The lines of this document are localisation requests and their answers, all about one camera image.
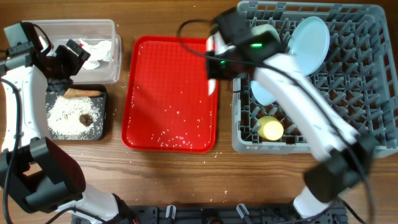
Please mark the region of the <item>light blue bowl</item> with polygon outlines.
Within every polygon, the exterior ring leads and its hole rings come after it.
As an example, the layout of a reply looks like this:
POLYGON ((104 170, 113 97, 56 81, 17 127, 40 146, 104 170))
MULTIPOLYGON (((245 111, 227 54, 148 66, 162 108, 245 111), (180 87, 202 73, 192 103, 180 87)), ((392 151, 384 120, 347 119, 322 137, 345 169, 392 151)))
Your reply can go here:
POLYGON ((263 106, 268 106, 276 101, 272 94, 255 80, 251 81, 251 91, 257 102, 263 106))

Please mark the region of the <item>light blue plate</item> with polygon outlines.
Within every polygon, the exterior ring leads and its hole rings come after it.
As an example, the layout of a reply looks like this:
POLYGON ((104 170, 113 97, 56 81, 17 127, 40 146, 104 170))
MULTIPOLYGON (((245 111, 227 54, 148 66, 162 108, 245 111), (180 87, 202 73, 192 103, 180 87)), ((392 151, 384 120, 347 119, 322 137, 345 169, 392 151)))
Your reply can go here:
POLYGON ((293 31, 288 43, 289 54, 296 59, 302 75, 315 72, 324 62, 330 45, 327 25, 319 17, 304 19, 293 31))

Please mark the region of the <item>white plastic spoon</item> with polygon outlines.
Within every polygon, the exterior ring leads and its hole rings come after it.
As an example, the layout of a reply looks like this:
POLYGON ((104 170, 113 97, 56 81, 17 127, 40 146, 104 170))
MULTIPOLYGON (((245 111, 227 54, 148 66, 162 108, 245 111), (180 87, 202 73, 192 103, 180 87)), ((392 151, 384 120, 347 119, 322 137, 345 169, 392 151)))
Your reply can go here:
POLYGON ((208 96, 211 96, 216 88, 216 80, 215 79, 209 79, 208 80, 208 96))

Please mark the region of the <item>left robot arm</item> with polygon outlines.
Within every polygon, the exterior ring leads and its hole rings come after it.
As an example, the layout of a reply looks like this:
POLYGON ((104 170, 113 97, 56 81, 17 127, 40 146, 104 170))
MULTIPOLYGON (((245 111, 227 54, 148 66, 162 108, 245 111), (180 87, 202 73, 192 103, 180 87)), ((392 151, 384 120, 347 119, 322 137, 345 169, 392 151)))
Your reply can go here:
POLYGON ((37 24, 5 28, 9 48, 1 59, 6 96, 6 135, 1 147, 2 207, 11 222, 9 199, 27 213, 57 219, 70 212, 90 223, 139 223, 139 217, 115 194, 88 185, 76 160, 51 139, 46 112, 49 84, 70 83, 89 53, 75 41, 43 45, 37 24))

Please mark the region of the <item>yellow cup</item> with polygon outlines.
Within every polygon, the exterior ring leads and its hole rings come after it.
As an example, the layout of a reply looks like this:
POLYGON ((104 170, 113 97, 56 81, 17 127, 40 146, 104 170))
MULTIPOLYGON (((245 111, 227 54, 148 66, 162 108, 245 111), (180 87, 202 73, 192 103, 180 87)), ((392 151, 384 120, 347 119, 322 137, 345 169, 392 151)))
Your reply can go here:
POLYGON ((259 129, 257 134, 270 141, 279 140, 284 134, 284 127, 279 120, 273 116, 263 116, 258 119, 259 129))

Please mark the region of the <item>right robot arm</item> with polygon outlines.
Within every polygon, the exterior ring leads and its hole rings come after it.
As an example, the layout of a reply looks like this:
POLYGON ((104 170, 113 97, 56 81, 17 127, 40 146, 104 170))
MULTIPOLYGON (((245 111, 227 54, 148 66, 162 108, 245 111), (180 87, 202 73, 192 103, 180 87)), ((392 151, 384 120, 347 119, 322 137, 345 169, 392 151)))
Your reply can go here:
POLYGON ((229 80, 250 75, 275 97, 318 161, 303 175, 305 187, 293 201, 295 211, 302 218, 313 218, 356 184, 369 185, 377 140, 360 134, 335 112, 304 77, 298 58, 272 34, 255 34, 235 8, 210 24, 208 76, 229 80))

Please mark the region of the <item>brown carrot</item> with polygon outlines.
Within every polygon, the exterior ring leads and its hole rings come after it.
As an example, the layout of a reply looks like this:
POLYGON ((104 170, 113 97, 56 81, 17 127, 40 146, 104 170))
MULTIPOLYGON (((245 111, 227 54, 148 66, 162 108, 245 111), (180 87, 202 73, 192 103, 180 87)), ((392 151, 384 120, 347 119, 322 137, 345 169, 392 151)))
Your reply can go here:
POLYGON ((65 94, 64 98, 79 98, 79 97, 97 97, 101 96, 102 92, 98 90, 79 90, 74 88, 69 88, 65 94))

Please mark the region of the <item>white napkin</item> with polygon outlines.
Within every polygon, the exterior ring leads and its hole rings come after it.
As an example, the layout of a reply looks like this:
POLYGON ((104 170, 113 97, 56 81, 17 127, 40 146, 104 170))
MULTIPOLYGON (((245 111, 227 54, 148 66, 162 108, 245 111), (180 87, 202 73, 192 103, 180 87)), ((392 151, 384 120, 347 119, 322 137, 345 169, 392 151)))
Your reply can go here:
POLYGON ((80 39, 80 47, 90 54, 88 60, 82 66, 83 70, 94 70, 109 65, 112 47, 112 42, 110 40, 102 40, 92 45, 80 39))

